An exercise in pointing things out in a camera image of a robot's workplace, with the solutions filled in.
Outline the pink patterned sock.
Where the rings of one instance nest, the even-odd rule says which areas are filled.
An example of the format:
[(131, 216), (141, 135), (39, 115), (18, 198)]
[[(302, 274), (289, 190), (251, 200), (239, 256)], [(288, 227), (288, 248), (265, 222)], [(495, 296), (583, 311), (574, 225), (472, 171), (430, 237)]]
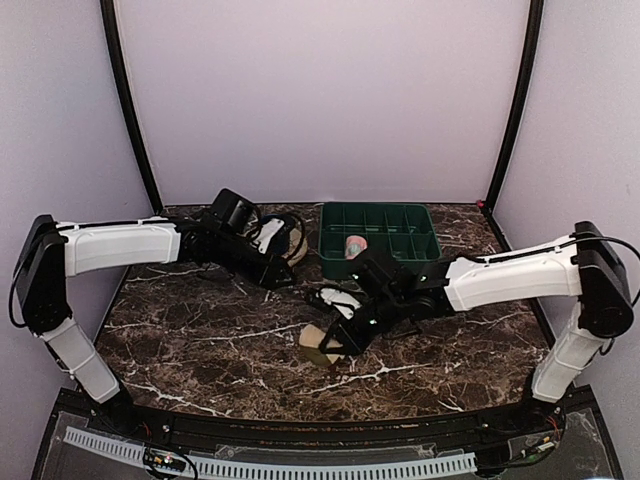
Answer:
[(353, 260), (368, 248), (367, 240), (360, 235), (349, 235), (345, 239), (345, 259)]

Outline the green compartment tray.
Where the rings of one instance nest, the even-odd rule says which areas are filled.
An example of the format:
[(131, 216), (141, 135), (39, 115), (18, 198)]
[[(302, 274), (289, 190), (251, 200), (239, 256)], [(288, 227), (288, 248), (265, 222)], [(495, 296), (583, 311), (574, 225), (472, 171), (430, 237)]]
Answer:
[(349, 278), (347, 238), (359, 236), (417, 272), (442, 256), (429, 210), (418, 203), (329, 202), (320, 213), (318, 254), (328, 280)]

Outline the beige striped sock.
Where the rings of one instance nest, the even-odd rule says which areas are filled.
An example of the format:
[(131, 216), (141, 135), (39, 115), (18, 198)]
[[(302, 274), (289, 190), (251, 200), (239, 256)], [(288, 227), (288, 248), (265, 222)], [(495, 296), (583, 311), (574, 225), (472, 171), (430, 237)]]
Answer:
[(314, 365), (329, 367), (345, 358), (344, 355), (335, 353), (322, 353), (320, 350), (321, 341), (326, 333), (312, 324), (307, 324), (300, 333), (299, 346), (302, 354)]

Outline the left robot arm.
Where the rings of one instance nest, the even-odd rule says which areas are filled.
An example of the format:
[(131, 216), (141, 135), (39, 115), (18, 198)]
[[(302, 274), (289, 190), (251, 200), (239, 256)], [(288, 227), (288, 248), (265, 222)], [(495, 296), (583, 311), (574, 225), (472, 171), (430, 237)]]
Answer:
[(120, 436), (141, 427), (140, 412), (73, 318), (69, 278), (138, 264), (214, 264), (254, 285), (274, 290), (294, 284), (294, 264), (305, 254), (304, 223), (291, 213), (263, 215), (229, 190), (193, 216), (154, 216), (102, 223), (32, 223), (12, 275), (8, 317), (41, 339), (95, 402)]

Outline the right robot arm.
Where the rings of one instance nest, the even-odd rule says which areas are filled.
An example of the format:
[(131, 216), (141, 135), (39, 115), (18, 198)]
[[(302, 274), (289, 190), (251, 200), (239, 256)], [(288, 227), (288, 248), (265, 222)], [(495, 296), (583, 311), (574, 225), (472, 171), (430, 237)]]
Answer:
[(589, 221), (546, 244), (484, 257), (458, 256), (418, 272), (391, 255), (368, 249), (355, 257), (351, 277), (367, 300), (335, 321), (320, 342), (324, 354), (362, 354), (379, 335), (405, 319), (427, 320), (476, 307), (541, 297), (575, 304), (550, 353), (534, 370), (531, 396), (510, 413), (521, 434), (534, 432), (596, 353), (634, 322), (638, 295), (630, 292), (618, 239)]

